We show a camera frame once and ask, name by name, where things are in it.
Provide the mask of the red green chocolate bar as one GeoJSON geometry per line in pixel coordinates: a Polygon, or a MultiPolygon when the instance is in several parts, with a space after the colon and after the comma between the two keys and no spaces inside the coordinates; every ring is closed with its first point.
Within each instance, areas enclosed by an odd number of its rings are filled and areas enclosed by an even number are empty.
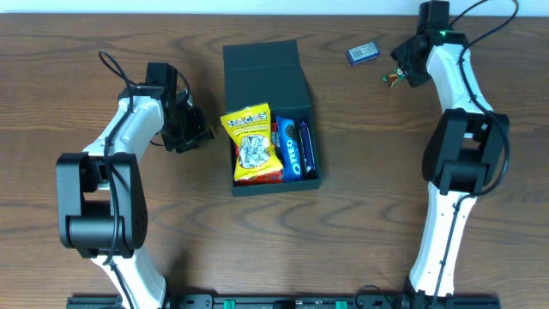
{"type": "Polygon", "coordinates": [[[387,85],[392,88],[397,83],[401,82],[406,78],[405,72],[401,68],[392,70],[385,76],[382,76],[382,80],[387,83],[387,85]]]}

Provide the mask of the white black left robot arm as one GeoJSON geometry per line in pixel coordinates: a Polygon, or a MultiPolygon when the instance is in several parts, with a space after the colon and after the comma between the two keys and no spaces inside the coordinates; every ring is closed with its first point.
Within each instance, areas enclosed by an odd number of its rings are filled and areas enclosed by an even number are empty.
{"type": "Polygon", "coordinates": [[[166,82],[124,90],[100,136],[57,160],[61,243],[98,265],[116,296],[72,296],[68,308],[207,308],[208,296],[173,294],[144,245],[148,210],[139,162],[161,134],[167,150],[184,152],[211,138],[188,89],[166,82]]]}

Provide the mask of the dark blue wafer bar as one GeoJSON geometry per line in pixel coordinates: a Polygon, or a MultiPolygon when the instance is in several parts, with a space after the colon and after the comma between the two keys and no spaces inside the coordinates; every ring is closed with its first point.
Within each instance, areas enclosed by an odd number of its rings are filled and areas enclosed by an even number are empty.
{"type": "Polygon", "coordinates": [[[304,154],[305,174],[312,177],[316,172],[316,164],[312,148],[311,132],[308,123],[302,120],[299,124],[299,131],[302,140],[302,149],[304,154]]]}

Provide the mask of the dark green gift box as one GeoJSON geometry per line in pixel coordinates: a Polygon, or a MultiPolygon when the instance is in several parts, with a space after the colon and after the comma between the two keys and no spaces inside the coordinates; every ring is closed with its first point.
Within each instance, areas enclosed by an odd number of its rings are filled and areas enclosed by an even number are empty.
{"type": "Polygon", "coordinates": [[[314,171],[295,182],[232,185],[235,197],[315,190],[322,183],[312,97],[295,40],[223,47],[226,112],[267,103],[271,114],[305,121],[310,132],[314,171]]]}

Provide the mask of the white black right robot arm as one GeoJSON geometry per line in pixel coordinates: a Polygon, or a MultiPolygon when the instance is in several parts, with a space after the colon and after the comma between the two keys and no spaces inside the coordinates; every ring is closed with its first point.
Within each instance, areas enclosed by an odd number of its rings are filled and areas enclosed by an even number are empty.
{"type": "Polygon", "coordinates": [[[422,174],[429,204],[419,254],[406,282],[404,308],[487,308],[494,297],[458,297],[454,270],[468,216],[509,164],[509,120],[481,93],[464,33],[426,30],[391,56],[417,87],[433,80],[442,117],[428,142],[422,174]]]}

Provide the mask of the blue Oreo cookie pack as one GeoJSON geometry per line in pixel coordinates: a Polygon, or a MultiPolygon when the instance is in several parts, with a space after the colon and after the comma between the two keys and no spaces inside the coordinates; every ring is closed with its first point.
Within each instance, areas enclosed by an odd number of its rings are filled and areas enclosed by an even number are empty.
{"type": "Polygon", "coordinates": [[[279,133],[284,180],[299,181],[303,178],[303,172],[295,121],[281,116],[276,116],[275,120],[279,133]]]}

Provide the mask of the red snack bag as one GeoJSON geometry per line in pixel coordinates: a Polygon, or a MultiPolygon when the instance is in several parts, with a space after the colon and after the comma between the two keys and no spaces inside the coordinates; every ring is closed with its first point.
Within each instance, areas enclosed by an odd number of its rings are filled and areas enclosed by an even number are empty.
{"type": "MultiPolygon", "coordinates": [[[[280,150],[280,135],[276,122],[271,123],[271,142],[274,145],[274,151],[276,153],[277,159],[279,161],[282,161],[280,150]]],[[[248,179],[235,180],[234,183],[236,186],[279,184],[283,182],[283,179],[283,169],[281,168],[280,170],[275,172],[253,176],[248,179]]]]}

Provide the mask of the yellow Hacks candy bag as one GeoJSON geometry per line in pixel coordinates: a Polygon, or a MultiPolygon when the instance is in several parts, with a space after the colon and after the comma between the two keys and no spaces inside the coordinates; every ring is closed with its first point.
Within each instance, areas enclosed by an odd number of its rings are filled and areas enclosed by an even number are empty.
{"type": "Polygon", "coordinates": [[[238,149],[233,179],[254,179],[283,168],[272,143],[271,111],[268,103],[247,106],[220,117],[238,149]]]}

